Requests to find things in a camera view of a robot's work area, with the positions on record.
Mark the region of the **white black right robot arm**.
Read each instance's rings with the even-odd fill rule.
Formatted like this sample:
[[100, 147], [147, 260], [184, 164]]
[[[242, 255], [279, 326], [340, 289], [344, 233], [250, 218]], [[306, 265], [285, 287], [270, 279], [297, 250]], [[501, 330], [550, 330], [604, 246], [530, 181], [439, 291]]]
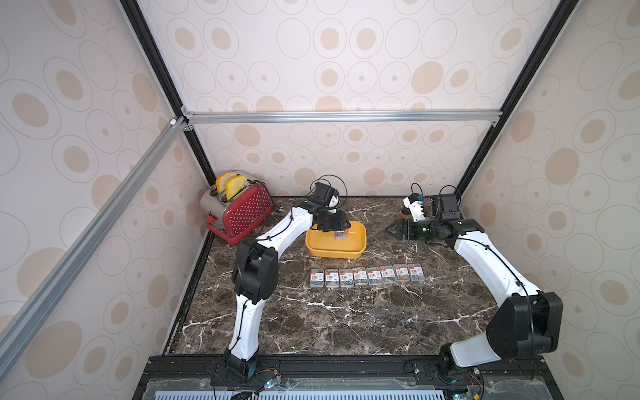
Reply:
[[475, 220], [415, 222], [406, 218], [385, 231], [397, 240], [444, 241], [473, 268], [498, 306], [485, 332], [441, 347], [439, 374], [520, 356], [533, 358], [557, 349], [561, 298], [543, 292], [518, 272]]

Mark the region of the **clear paper clip box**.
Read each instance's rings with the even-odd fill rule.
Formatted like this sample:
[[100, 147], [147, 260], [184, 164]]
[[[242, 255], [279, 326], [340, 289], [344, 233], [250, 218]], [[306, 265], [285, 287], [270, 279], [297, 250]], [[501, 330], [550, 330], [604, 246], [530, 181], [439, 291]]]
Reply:
[[310, 271], [310, 288], [323, 288], [324, 287], [324, 270], [312, 269]]
[[340, 288], [339, 271], [336, 269], [326, 269], [324, 271], [324, 285], [327, 289], [335, 290]]
[[383, 277], [378, 268], [367, 269], [368, 284], [370, 287], [378, 287], [383, 285]]
[[423, 283], [425, 281], [422, 266], [419, 263], [411, 263], [407, 265], [410, 281], [412, 283]]
[[368, 273], [365, 268], [355, 268], [353, 270], [353, 277], [356, 287], [366, 287], [369, 285]]
[[410, 283], [410, 273], [408, 271], [408, 266], [406, 264], [395, 264], [393, 265], [393, 269], [396, 276], [397, 283]]
[[392, 266], [383, 266], [380, 268], [380, 272], [385, 285], [396, 283], [397, 277]]
[[339, 271], [339, 284], [340, 284], [340, 288], [354, 288], [355, 280], [354, 280], [353, 270], [341, 269]]

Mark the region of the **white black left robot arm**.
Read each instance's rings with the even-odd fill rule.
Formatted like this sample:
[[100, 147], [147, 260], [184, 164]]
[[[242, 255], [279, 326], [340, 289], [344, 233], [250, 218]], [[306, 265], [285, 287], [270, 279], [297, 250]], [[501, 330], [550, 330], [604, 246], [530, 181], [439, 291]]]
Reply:
[[331, 233], [350, 227], [344, 211], [332, 211], [328, 205], [306, 198], [296, 201], [269, 231], [237, 246], [232, 276], [237, 312], [224, 361], [243, 381], [253, 378], [257, 371], [258, 333], [266, 302], [278, 286], [279, 257], [312, 228]]

